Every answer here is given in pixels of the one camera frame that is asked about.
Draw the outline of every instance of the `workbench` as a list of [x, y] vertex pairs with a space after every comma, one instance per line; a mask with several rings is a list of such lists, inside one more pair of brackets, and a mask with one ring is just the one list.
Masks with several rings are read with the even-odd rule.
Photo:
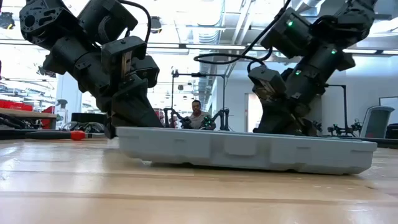
[[19, 119], [48, 119], [50, 120], [50, 129], [55, 129], [57, 123], [57, 115], [50, 113], [39, 113], [33, 111], [12, 110], [0, 108], [0, 113], [13, 116]]
[[150, 164], [117, 139], [0, 141], [1, 224], [395, 224], [396, 212], [396, 149], [334, 176]]

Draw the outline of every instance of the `ceiling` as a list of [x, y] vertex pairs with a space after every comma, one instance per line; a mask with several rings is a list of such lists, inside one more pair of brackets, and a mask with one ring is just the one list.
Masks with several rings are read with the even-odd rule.
[[[88, 0], [64, 0], [65, 5], [76, 16]], [[283, 0], [139, 0], [134, 1], [148, 9], [152, 16], [159, 16], [162, 32], [150, 35], [150, 43], [186, 43], [186, 44], [238, 44], [247, 45], [265, 28], [282, 7]], [[297, 7], [302, 0], [293, 0], [292, 7]], [[326, 0], [320, 7], [303, 11], [302, 15], [313, 21], [319, 15], [333, 14], [344, 0]], [[0, 59], [3, 61], [2, 76], [12, 78], [42, 79], [37, 74], [46, 50], [36, 46], [1, 45], [2, 40], [21, 40], [18, 15], [25, 5], [25, 0], [3, 0], [3, 12], [13, 12], [16, 27], [13, 30], [0, 29]], [[137, 18], [139, 25], [131, 35], [144, 38], [146, 16], [136, 8], [126, 6]], [[398, 14], [396, 0], [379, 0], [375, 8], [377, 21], [373, 25], [371, 37], [360, 42], [357, 47], [398, 49]], [[167, 50], [149, 51], [160, 68], [158, 85], [148, 89], [148, 98], [156, 108], [171, 106], [172, 69], [180, 73], [225, 73], [226, 66], [218, 68], [201, 65], [192, 60], [204, 50]], [[239, 62], [230, 78], [237, 78], [236, 73], [244, 73], [247, 62]], [[199, 99], [203, 106], [210, 97], [211, 78], [179, 77], [175, 79], [174, 106], [177, 110], [190, 110], [190, 102]]]

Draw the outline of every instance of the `man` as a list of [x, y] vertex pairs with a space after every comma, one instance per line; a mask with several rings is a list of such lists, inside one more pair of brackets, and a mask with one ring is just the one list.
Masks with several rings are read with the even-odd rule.
[[[189, 117], [191, 120], [191, 127], [192, 129], [200, 129], [202, 128], [202, 121], [205, 119], [206, 116], [210, 116], [209, 113], [203, 112], [201, 110], [201, 103], [199, 100], [192, 101], [192, 114]], [[213, 122], [210, 126], [208, 126], [207, 130], [214, 130], [216, 128], [216, 124]]]

